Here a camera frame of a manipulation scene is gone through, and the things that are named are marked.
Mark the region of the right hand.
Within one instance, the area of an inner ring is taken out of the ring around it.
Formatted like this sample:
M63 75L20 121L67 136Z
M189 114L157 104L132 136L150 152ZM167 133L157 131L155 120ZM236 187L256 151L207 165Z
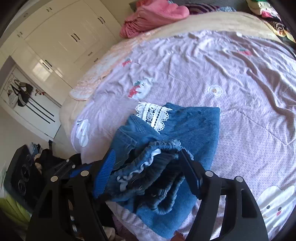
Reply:
M174 236L171 238L171 241L185 241L186 237L182 232L175 231Z

